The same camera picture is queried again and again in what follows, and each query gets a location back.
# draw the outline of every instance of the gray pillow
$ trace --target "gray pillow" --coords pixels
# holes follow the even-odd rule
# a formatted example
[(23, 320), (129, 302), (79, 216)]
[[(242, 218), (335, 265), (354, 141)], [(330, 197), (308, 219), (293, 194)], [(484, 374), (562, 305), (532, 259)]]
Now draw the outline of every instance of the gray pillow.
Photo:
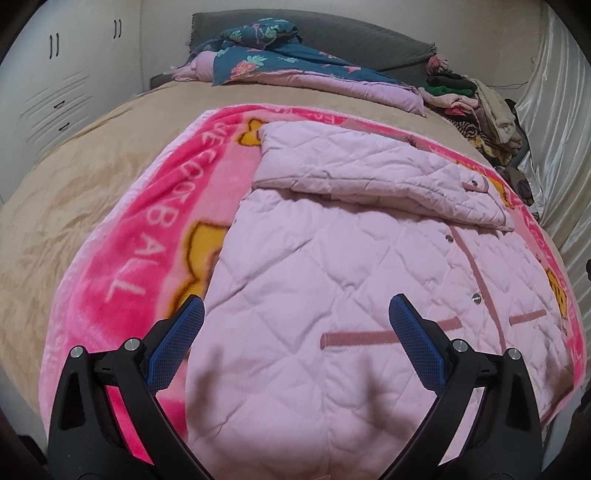
[(196, 13), (193, 15), (191, 28), (191, 51), (222, 30), (247, 25), (266, 17), (284, 18), (294, 23), (304, 45), (383, 72), (411, 85), (420, 86), (425, 83), (427, 62), (437, 53), (434, 43), (424, 43), (367, 22), (337, 15), (284, 9)]

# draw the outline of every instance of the teal floral comforter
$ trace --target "teal floral comforter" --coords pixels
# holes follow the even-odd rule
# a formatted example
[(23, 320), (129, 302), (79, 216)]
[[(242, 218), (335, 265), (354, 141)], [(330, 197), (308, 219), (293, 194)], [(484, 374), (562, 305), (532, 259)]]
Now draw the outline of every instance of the teal floral comforter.
[(222, 85), (251, 73), (297, 70), (346, 80), (400, 84), (374, 70), (354, 65), (301, 44), (297, 27), (280, 18), (261, 18), (242, 27), (229, 28), (191, 52), (217, 52), (213, 85)]

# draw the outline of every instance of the quilted jacket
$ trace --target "quilted jacket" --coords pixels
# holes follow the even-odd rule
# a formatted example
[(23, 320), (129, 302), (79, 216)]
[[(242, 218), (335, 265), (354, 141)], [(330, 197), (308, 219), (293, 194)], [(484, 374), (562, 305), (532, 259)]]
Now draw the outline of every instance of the quilted jacket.
[(485, 177), (333, 125), (260, 134), (189, 358), (189, 446), (216, 479), (383, 473), (435, 399), (389, 325), (398, 293), (477, 351), (518, 348), (551, 408), (571, 378), (560, 312)]

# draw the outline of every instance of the beige bedsheet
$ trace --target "beige bedsheet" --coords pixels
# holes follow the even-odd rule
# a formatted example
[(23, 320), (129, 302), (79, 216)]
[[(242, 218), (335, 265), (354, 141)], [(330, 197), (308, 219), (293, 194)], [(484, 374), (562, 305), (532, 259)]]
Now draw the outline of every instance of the beige bedsheet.
[(206, 110), (237, 103), (349, 113), (425, 135), (487, 164), (434, 113), (423, 118), (312, 90), (169, 83), (117, 107), (48, 153), (0, 210), (0, 362), (35, 411), (51, 301), (76, 251), (189, 123)]

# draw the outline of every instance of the satin curtain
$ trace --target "satin curtain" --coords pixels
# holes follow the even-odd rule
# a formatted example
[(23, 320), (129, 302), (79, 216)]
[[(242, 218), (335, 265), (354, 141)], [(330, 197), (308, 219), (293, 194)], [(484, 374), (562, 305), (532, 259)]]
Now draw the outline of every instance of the satin curtain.
[(544, 19), (537, 66), (517, 106), (531, 145), (521, 168), (563, 257), (591, 353), (591, 67), (547, 5)]

